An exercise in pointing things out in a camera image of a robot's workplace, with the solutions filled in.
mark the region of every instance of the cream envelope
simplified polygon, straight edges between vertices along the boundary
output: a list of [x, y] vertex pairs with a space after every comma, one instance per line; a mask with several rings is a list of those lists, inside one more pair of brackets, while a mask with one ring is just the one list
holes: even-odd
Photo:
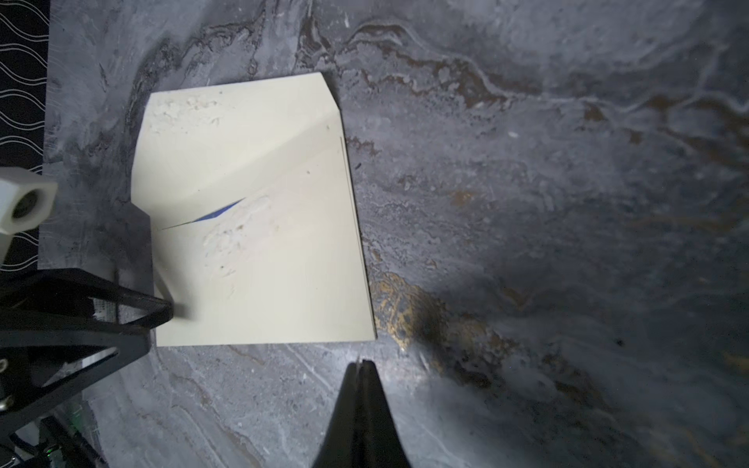
[[159, 346], [375, 338], [341, 116], [320, 73], [154, 93], [133, 203]]

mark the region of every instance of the gray marble surface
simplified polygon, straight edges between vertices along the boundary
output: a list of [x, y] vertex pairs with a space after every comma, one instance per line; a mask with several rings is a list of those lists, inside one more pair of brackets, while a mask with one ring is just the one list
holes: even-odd
[[153, 350], [114, 467], [306, 467], [373, 359], [415, 467], [749, 466], [749, 4], [52, 3], [41, 267], [151, 290], [152, 91], [322, 71], [379, 339]]

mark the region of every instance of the wavy white line pattern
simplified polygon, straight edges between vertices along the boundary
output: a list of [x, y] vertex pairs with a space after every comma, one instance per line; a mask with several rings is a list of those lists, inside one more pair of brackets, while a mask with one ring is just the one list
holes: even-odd
[[11, 271], [25, 270], [26, 268], [29, 268], [31, 265], [36, 264], [38, 259], [39, 259], [39, 255], [34, 255], [17, 264], [3, 264], [2, 268], [0, 268], [0, 271], [11, 272]]
[[0, 22], [4, 23], [11, 31], [18, 34], [22, 39], [28, 42], [47, 42], [49, 34], [29, 34], [28, 32], [18, 29], [4, 14], [0, 13]]
[[16, 44], [16, 43], [0, 44], [0, 52], [9, 52], [11, 50], [17, 50], [19, 52], [29, 54], [31, 57], [36, 58], [40, 64], [46, 67], [46, 59], [42, 57], [41, 55], [39, 55], [39, 53], [33, 50], [31, 47], [24, 46], [23, 44]]
[[42, 13], [42, 11], [39, 8], [37, 8], [37, 6], [35, 4], [33, 4], [33, 3], [29, 2], [29, 1], [26, 1], [26, 0], [10, 0], [10, 1], [8, 1], [8, 0], [0, 0], [0, 6], [4, 6], [4, 7], [8, 6], [8, 7], [10, 7], [10, 6], [13, 6], [13, 5], [18, 5], [20, 7], [28, 8], [29, 10], [33, 11], [39, 17], [39, 19], [41, 19], [42, 21], [44, 21], [44, 24], [46, 24], [47, 26], [49, 26], [49, 20], [44, 15], [44, 13]]
[[37, 121], [33, 124], [24, 124], [23, 122], [15, 121], [14, 119], [8, 117], [3, 111], [0, 111], [0, 121], [4, 121], [6, 124], [10, 125], [16, 130], [25, 130], [27, 132], [36, 130], [37, 128], [44, 128], [44, 121]]
[[34, 237], [31, 234], [26, 233], [26, 232], [19, 232], [18, 234], [16, 234], [15, 236], [13, 236], [13, 239], [25, 240], [28, 243], [32, 243], [35, 246], [39, 246], [39, 240], [37, 240], [36, 237]]
[[22, 89], [6, 89], [4, 91], [0, 91], [0, 99], [3, 99], [4, 97], [22, 97], [23, 99], [31, 101], [42, 112], [46, 111], [46, 106], [43, 102], [37, 99], [37, 97], [33, 94], [28, 93]]
[[9, 143], [20, 143], [21, 145], [26, 145], [34, 150], [37, 154], [39, 154], [39, 156], [44, 156], [42, 148], [40, 148], [36, 143], [26, 138], [25, 136], [9, 135], [0, 138], [0, 146], [7, 145]]
[[[0, 0], [0, 165], [20, 165], [35, 174], [42, 172], [43, 128], [49, 18], [41, 8], [46, 0]], [[30, 70], [44, 68], [43, 76], [28, 76]], [[38, 262], [38, 231], [20, 232], [0, 267], [2, 275], [34, 270]]]
[[46, 76], [44, 78], [25, 78], [21, 75], [16, 74], [4, 63], [0, 62], [0, 70], [3, 70], [13, 81], [27, 86], [39, 86], [46, 85]]

